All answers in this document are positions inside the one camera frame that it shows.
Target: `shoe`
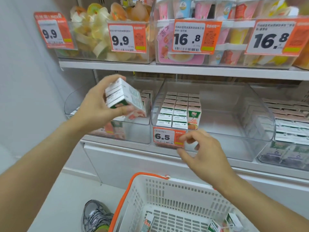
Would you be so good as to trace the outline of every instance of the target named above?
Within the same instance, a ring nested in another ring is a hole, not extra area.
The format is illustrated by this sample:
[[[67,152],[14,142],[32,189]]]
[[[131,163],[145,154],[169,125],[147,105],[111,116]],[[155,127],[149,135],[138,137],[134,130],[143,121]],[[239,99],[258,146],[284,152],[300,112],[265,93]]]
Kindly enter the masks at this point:
[[[103,203],[94,199],[90,200],[83,210],[82,231],[95,232],[99,227],[108,231],[113,216],[114,214]]]

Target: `hand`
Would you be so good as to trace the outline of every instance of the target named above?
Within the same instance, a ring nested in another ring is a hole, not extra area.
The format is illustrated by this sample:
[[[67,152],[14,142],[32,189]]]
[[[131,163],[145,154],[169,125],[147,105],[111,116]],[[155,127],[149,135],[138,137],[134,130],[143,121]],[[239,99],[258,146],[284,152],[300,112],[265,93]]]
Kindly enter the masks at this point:
[[[203,181],[219,189],[230,177],[236,176],[221,148],[219,141],[204,130],[188,132],[179,138],[191,144],[198,141],[195,147],[198,153],[190,156],[184,149],[177,149],[181,159]]]
[[[103,128],[115,117],[127,115],[134,111],[132,105],[111,109],[105,104],[103,98],[105,89],[118,78],[126,80],[124,76],[118,74],[104,77],[89,90],[78,111],[69,119],[69,121],[78,125],[84,134]]]

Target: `shopping basket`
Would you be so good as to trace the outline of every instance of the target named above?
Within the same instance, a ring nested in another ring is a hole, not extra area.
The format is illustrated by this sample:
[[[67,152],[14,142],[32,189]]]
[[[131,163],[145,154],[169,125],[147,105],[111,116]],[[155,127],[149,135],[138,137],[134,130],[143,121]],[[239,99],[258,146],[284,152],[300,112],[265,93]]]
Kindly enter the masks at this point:
[[[238,210],[211,186],[136,173],[108,232],[140,232],[148,213],[154,215],[150,232],[208,232],[212,218],[223,220],[234,211]]]

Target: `orange basket handle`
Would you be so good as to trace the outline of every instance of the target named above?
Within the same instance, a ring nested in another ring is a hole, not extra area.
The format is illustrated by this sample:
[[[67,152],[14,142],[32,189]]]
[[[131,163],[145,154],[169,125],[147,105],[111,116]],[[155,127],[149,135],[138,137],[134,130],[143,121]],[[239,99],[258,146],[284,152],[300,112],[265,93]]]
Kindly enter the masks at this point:
[[[127,197],[128,193],[129,193],[129,191],[130,191],[130,188],[131,188],[131,185],[132,185],[132,183],[133,183],[134,178],[136,178],[138,175],[147,175],[147,176],[162,178],[162,179],[165,179],[165,180],[168,180],[168,179],[169,179],[168,177],[163,177],[163,176],[160,176],[160,175],[157,175],[157,174],[143,173],[143,172],[135,173],[135,174],[131,177],[130,182],[129,182],[129,185],[128,185],[128,187],[127,187],[125,193],[123,194],[123,196],[122,196],[121,199],[120,199],[120,202],[119,202],[119,204],[118,204],[118,206],[117,206],[117,209],[116,209],[116,211],[115,211],[115,214],[114,214],[114,217],[113,217],[113,219],[112,219],[112,222],[111,222],[111,224],[110,224],[110,226],[109,226],[108,232],[113,232],[113,231],[114,231],[114,227],[115,227],[115,225],[116,225],[116,221],[117,221],[117,219],[118,219],[120,210],[121,210],[121,208],[122,208],[122,206],[123,206],[123,203],[125,202],[126,197]]]

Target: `price tag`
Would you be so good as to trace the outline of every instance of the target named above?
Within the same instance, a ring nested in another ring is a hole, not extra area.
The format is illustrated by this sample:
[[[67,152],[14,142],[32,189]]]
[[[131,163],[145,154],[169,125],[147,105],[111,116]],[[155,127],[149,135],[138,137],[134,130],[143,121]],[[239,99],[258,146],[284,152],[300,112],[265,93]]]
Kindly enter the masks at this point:
[[[108,23],[112,51],[146,53],[146,24]]]
[[[75,49],[68,23],[60,12],[35,12],[34,18],[49,49]]]
[[[299,56],[309,39],[309,19],[257,20],[245,54]]]
[[[185,130],[153,127],[154,142],[172,146],[184,147],[179,138],[186,133]]]
[[[221,21],[175,19],[172,52],[214,54]]]

